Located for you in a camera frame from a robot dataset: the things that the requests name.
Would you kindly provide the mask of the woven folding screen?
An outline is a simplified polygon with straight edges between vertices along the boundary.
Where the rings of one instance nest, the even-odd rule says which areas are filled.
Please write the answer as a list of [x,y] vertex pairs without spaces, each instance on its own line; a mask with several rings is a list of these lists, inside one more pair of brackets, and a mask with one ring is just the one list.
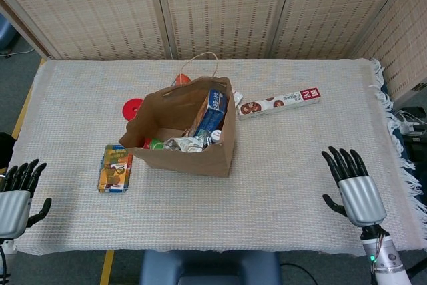
[[0,0],[51,59],[355,59],[395,100],[427,83],[427,0]]

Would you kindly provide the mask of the dark blue table cover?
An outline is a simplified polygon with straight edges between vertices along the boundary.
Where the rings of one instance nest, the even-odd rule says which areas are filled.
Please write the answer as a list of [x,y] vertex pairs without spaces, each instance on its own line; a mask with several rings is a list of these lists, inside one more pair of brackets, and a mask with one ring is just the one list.
[[408,157],[408,152],[406,151],[404,145],[403,136],[400,133],[400,124],[402,122],[393,114],[392,108],[394,107],[394,103],[388,95],[388,88],[386,84],[383,84],[381,86],[381,93],[384,96],[384,108],[387,113],[386,119],[388,123],[388,131],[390,137],[393,141],[394,147],[396,148],[400,155],[400,158],[402,159],[403,167],[406,169],[407,172],[412,174],[416,168],[414,163]]

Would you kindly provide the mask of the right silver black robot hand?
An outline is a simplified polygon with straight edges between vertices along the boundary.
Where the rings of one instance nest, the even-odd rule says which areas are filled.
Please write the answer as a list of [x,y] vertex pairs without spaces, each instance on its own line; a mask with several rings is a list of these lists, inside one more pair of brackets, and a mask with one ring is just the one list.
[[381,224],[387,216],[386,209],[360,154],[353,149],[346,151],[330,146],[322,152],[322,157],[342,200],[337,204],[328,194],[323,194],[326,205],[359,228]]

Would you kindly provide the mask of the beige woven tablecloth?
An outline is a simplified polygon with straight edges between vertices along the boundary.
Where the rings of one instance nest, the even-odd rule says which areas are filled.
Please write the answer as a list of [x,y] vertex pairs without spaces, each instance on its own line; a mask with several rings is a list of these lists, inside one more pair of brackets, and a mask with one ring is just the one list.
[[[125,133],[121,109],[135,97],[190,77],[229,78],[245,101],[317,87],[318,103],[239,120],[230,174],[197,176],[149,167],[135,158],[129,189],[100,193],[107,144]],[[12,162],[45,162],[33,198],[47,217],[17,240],[34,255],[72,250],[315,250],[363,254],[360,230],[331,211],[340,200],[321,155],[355,149],[387,212],[383,227],[399,250],[427,248],[427,211],[404,171],[379,94],[377,61],[225,60],[48,61],[35,76]]]

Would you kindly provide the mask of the yellow green snack box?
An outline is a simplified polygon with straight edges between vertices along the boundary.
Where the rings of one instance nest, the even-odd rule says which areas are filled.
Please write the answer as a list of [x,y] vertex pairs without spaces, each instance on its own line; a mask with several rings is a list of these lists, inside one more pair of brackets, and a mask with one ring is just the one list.
[[99,169],[97,189],[100,193],[126,192],[129,186],[133,155],[120,144],[106,145]]

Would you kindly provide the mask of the green Pringles can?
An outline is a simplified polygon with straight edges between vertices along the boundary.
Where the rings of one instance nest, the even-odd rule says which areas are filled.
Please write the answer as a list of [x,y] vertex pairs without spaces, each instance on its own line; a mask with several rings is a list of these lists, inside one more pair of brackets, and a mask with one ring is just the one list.
[[164,148],[164,143],[159,139],[145,139],[144,149],[150,149],[150,150],[162,150]]

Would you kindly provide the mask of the brown paper shopping bag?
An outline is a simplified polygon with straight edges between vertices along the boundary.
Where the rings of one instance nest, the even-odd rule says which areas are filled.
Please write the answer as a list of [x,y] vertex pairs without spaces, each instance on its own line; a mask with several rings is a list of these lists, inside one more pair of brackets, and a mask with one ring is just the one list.
[[[148,139],[167,141],[190,129],[210,89],[222,92],[226,112],[220,121],[220,141],[200,152],[145,149]],[[229,176],[236,138],[236,109],[232,84],[227,77],[199,77],[189,83],[166,87],[146,95],[136,116],[119,140],[148,166],[188,174]]]

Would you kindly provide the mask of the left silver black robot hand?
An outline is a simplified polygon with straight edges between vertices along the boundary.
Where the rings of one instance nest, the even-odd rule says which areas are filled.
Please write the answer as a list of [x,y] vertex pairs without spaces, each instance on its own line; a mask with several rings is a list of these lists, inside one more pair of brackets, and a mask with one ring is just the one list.
[[45,199],[37,214],[30,214],[39,178],[46,166],[46,163],[34,159],[32,162],[11,167],[0,178],[0,243],[19,238],[26,229],[48,215],[51,198]]

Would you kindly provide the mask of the black object beside table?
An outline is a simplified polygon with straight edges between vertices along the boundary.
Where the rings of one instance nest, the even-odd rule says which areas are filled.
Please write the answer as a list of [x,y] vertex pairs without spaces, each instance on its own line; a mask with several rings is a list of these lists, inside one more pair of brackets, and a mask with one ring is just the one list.
[[11,135],[0,132],[0,169],[6,168],[13,155],[13,147],[16,139]]

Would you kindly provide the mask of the red round lid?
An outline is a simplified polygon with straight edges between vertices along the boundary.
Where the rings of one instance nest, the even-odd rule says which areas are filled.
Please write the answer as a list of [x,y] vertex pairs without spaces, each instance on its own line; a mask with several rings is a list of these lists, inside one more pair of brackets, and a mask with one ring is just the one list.
[[143,103],[141,98],[133,98],[127,101],[122,108],[122,115],[127,121],[131,121],[137,115],[139,108]]

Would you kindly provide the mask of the orange blue biscuit box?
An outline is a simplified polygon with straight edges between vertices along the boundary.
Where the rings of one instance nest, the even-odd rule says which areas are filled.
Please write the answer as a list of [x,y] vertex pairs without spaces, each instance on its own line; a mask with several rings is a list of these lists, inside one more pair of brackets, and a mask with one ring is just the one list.
[[201,131],[212,132],[218,128],[226,114],[227,97],[216,89],[209,90],[190,128],[191,137]]

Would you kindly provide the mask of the white power strip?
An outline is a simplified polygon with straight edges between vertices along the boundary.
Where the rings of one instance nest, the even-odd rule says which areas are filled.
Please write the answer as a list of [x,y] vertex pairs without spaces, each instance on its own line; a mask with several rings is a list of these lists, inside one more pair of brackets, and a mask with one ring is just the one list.
[[427,113],[423,107],[405,107],[397,111],[396,116],[401,120],[402,135],[427,135]]

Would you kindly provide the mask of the blue chair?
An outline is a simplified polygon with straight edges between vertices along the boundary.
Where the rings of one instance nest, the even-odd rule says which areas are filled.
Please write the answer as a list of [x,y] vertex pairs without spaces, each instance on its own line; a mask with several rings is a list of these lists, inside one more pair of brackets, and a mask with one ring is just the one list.
[[5,55],[8,52],[9,45],[16,33],[14,26],[0,14],[0,55]]

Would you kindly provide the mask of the silver white snack bag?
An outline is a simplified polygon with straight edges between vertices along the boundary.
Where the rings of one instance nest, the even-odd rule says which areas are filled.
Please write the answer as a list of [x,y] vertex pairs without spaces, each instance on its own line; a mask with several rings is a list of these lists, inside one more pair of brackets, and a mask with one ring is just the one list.
[[207,143],[203,136],[195,137],[174,137],[163,143],[165,150],[180,151],[180,152],[202,152]]

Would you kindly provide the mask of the black plastic bin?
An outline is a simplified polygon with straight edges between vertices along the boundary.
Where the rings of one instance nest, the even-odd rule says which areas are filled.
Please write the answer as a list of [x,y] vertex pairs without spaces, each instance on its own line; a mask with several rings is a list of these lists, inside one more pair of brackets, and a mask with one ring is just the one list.
[[420,136],[403,135],[405,159],[410,160],[416,167],[427,168],[427,134]]

